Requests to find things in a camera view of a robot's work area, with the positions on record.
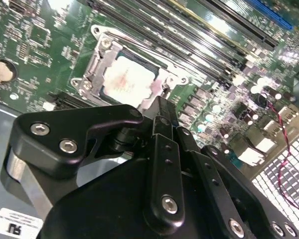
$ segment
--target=motherboard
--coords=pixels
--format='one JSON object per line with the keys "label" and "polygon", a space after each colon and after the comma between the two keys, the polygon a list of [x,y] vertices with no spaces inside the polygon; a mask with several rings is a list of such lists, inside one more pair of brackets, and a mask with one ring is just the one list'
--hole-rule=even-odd
{"label": "motherboard", "polygon": [[299,117],[299,0],[0,0],[0,103],[175,104],[198,145],[262,164]]}

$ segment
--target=chip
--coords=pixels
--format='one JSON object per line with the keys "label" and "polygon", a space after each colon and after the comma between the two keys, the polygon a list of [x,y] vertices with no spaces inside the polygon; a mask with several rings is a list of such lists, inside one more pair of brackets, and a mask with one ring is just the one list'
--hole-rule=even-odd
{"label": "chip", "polygon": [[155,73],[125,56],[119,56],[104,73],[103,93],[137,108],[150,97]]}

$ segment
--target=capacitor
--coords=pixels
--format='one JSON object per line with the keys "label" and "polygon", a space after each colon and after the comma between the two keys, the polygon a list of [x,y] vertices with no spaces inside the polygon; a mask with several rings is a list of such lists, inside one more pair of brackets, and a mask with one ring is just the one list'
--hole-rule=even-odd
{"label": "capacitor", "polygon": [[258,105],[259,107],[266,108],[268,107],[269,101],[265,96],[261,94],[257,94],[255,104]]}
{"label": "capacitor", "polygon": [[204,116],[204,118],[205,118],[205,120],[206,120],[207,122],[212,123],[212,122],[214,121],[214,116],[212,115],[211,112],[205,112],[205,113],[203,114],[203,116]]}
{"label": "capacitor", "polygon": [[262,90],[261,86],[255,85],[254,83],[250,83],[247,87],[251,94],[260,93]]}
{"label": "capacitor", "polygon": [[206,128],[207,128],[207,126],[204,125],[204,123],[201,122],[201,121],[199,121],[199,122],[196,123],[196,127],[197,127],[197,131],[198,131],[199,133],[203,133],[203,132],[205,132],[205,130],[206,130]]}
{"label": "capacitor", "polygon": [[252,125],[254,122],[252,121],[252,119],[248,116],[248,115],[246,115],[245,117],[244,117],[244,122],[247,124],[247,125]]}
{"label": "capacitor", "polygon": [[230,148],[225,143],[221,143],[220,147],[225,154],[228,154],[230,152]]}
{"label": "capacitor", "polygon": [[225,130],[223,127],[221,127],[221,128],[219,129],[219,132],[220,132],[220,134],[221,134],[224,138],[228,138],[228,137],[229,137],[229,134],[228,134],[227,130]]}
{"label": "capacitor", "polygon": [[258,86],[266,86],[266,85],[268,85],[268,81],[269,81],[269,79],[268,78],[266,78],[266,77],[260,77],[258,80],[257,80],[257,85]]}
{"label": "capacitor", "polygon": [[249,111],[249,116],[250,116],[253,120],[257,120],[257,119],[259,118],[259,115],[258,115],[256,112],[252,111],[252,110]]}
{"label": "capacitor", "polygon": [[276,100],[280,100],[282,98],[282,94],[280,94],[278,91],[274,90],[271,87],[266,87],[266,91],[269,93],[269,95],[274,97]]}
{"label": "capacitor", "polygon": [[288,91],[283,93],[283,97],[290,102],[295,102],[297,100],[296,97]]}
{"label": "capacitor", "polygon": [[221,112],[221,107],[216,102],[211,103],[210,108],[211,108],[212,112],[215,114],[218,114]]}

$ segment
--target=screw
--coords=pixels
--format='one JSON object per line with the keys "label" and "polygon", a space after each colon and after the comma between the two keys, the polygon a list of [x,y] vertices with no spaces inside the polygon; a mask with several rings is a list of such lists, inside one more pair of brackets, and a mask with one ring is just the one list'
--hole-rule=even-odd
{"label": "screw", "polygon": [[59,147],[63,152],[66,153],[74,153],[78,149],[76,143],[69,139],[62,140]]}
{"label": "screw", "polygon": [[48,133],[50,133],[49,126],[43,124],[43,123],[35,123],[31,125],[31,132],[35,135],[45,136]]}
{"label": "screw", "polygon": [[164,125],[169,125],[168,120],[164,117],[160,117],[160,121],[164,124]]}
{"label": "screw", "polygon": [[90,89],[92,89],[92,84],[91,84],[91,82],[89,82],[89,81],[85,81],[85,82],[83,83],[83,87],[84,87],[87,91],[89,91]]}
{"label": "screw", "polygon": [[245,236],[243,228],[234,219],[229,220],[229,226],[230,229],[234,232],[234,234],[236,234],[239,238],[243,238]]}
{"label": "screw", "polygon": [[177,203],[175,200],[169,196],[163,197],[162,199],[163,208],[170,214],[175,214],[177,212]]}
{"label": "screw", "polygon": [[72,86],[78,86],[78,85],[79,85],[79,83],[78,83],[77,80],[74,80],[74,81],[72,81],[71,83],[72,83]]}
{"label": "screw", "polygon": [[101,41],[101,45],[102,45],[104,48],[108,49],[108,48],[111,47],[112,42],[111,42],[109,39],[104,38],[104,39]]}
{"label": "screw", "polygon": [[215,154],[215,155],[218,154],[217,151],[216,151],[214,148],[210,148],[210,151],[211,151],[213,154]]}
{"label": "screw", "polygon": [[130,114],[135,116],[135,117],[140,117],[140,112],[138,112],[137,110],[130,110]]}
{"label": "screw", "polygon": [[183,132],[184,134],[189,135],[189,131],[187,129],[183,128]]}
{"label": "screw", "polygon": [[277,232],[277,234],[280,235],[281,237],[285,235],[284,231],[276,223],[272,223],[272,227],[275,230],[275,232]]}
{"label": "screw", "polygon": [[285,224],[285,228],[287,229],[287,231],[293,236],[293,237],[296,237],[297,234],[296,232],[294,231],[294,229],[292,227],[290,227],[288,224]]}

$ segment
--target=green circuit board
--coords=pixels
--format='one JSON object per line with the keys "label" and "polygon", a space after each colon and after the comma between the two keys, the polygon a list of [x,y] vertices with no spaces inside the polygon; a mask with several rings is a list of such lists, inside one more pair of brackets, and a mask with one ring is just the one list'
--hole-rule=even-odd
{"label": "green circuit board", "polygon": [[[292,30],[286,30],[243,0],[222,0],[277,42],[274,50],[259,46],[197,0],[69,0],[61,1],[62,6],[54,7],[57,2],[0,0],[0,59],[11,62],[17,69],[14,80],[0,82],[0,103],[23,113],[44,110],[48,93],[66,92],[97,106],[97,103],[82,97],[70,83],[71,79],[85,74],[98,43],[91,32],[93,25],[119,29],[146,43],[162,56],[187,67],[189,83],[177,85],[170,92],[169,99],[176,105],[181,124],[195,134],[200,146],[227,143],[235,132],[243,134],[250,127],[234,117],[240,103],[248,105],[259,115],[259,119],[268,115],[265,109],[253,103],[255,96],[250,94],[248,88],[251,83],[257,83],[260,77],[267,77],[268,86],[284,93],[292,92],[295,78],[299,80],[299,6],[291,2],[267,2],[294,26]],[[23,6],[21,9],[25,8],[27,12],[18,13],[11,8],[11,3]],[[189,38],[191,33],[201,34],[200,37],[217,54],[208,50],[204,52],[205,43],[199,45],[195,36]],[[157,38],[156,44],[148,44]],[[192,50],[198,58],[192,57]],[[252,66],[243,70],[227,59],[235,59],[242,65],[252,61]],[[233,92],[218,78],[231,82],[237,75],[244,81],[237,84]],[[193,96],[196,97],[198,89],[207,93],[205,97],[198,97],[204,103],[195,106],[193,114],[185,113],[186,106]],[[212,112],[211,104],[217,104],[220,110]],[[282,99],[280,104],[289,106],[290,101]],[[206,120],[206,113],[211,113],[213,120]],[[205,130],[197,127],[198,122],[205,126]],[[254,125],[262,128],[257,120]],[[227,139],[221,138],[219,129],[222,127],[228,129]]]}

